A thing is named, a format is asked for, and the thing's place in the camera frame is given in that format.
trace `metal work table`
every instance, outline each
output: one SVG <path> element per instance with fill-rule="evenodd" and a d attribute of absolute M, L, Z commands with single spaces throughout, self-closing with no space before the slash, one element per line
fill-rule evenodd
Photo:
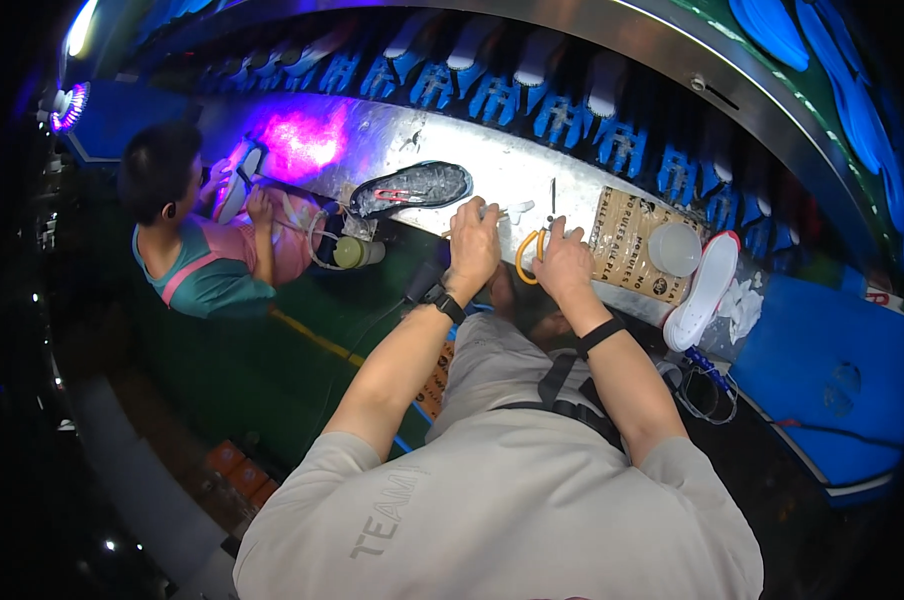
<path fill-rule="evenodd" d="M 138 62 L 148 72 L 169 54 L 241 27 L 370 5 L 433 7 L 526 21 L 649 66 L 727 114 L 782 161 L 816 197 L 854 266 L 870 280 L 889 282 L 889 274 L 902 269 L 880 184 L 852 156 L 834 101 L 820 93 L 828 89 L 822 66 L 813 57 L 809 71 L 799 74 L 773 62 L 728 18 L 724 1 L 244 0 L 171 32 L 140 54 Z M 527 184 L 528 191 L 540 185 Z"/>
<path fill-rule="evenodd" d="M 275 115 L 287 115 L 296 134 L 328 148 L 317 164 L 297 148 L 272 150 L 261 173 L 314 194 L 340 198 L 351 186 L 422 161 L 462 165 L 472 175 L 473 193 L 489 203 L 508 205 L 534 201 L 518 225 L 499 223 L 502 258 L 514 263 L 518 244 L 551 212 L 550 182 L 555 178 L 555 209 L 568 218 L 569 229 L 592 228 L 599 196 L 610 186 L 660 203 L 631 183 L 602 169 L 508 133 L 451 117 L 403 106 L 316 94 L 275 93 L 241 99 L 214 97 L 204 102 L 198 123 L 205 134 L 202 154 L 209 160 L 228 155 L 245 132 L 262 127 Z M 445 208 L 406 208 L 392 219 L 435 235 L 448 230 L 458 203 Z M 533 252 L 526 250 L 522 266 L 529 268 Z M 673 306 L 631 290 L 593 281 L 609 306 L 662 327 Z M 731 349 L 728 325 L 702 340 L 707 352 Z M 733 359 L 727 352 L 724 358 Z"/>

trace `gray t-shirt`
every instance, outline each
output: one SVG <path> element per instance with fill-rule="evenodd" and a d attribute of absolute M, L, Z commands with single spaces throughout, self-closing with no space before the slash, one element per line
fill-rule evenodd
<path fill-rule="evenodd" d="M 381 463 L 328 433 L 266 502 L 242 600 L 757 598 L 762 557 L 709 459 L 668 438 L 641 467 L 557 414 L 497 410 Z"/>

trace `man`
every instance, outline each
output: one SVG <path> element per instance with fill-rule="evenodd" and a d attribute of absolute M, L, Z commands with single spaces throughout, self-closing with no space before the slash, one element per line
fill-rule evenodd
<path fill-rule="evenodd" d="M 494 276 L 498 206 L 480 220 L 483 203 L 472 198 L 452 217 L 445 287 L 459 306 L 490 279 L 493 297 L 508 287 Z M 418 306 L 369 354 L 245 533 L 233 572 L 242 600 L 758 597 L 749 524 L 649 357 L 592 291 L 582 229 L 564 237 L 565 227 L 554 221 L 532 270 L 592 344 L 588 370 L 630 456 L 574 418 L 498 408 L 537 405 L 553 361 L 505 320 L 478 314 L 458 328 L 429 442 L 385 462 L 452 325 L 436 304 Z M 554 403 L 594 412 L 575 375 Z"/>
<path fill-rule="evenodd" d="M 228 223 L 199 216 L 194 210 L 208 207 L 230 175 L 220 160 L 201 186 L 202 143 L 202 133 L 182 121 L 149 126 L 128 142 L 118 188 L 136 222 L 132 253 L 170 308 L 200 318 L 264 316 L 276 286 L 311 264 L 305 231 L 319 207 L 255 185 Z M 320 239 L 313 236 L 313 250 Z"/>

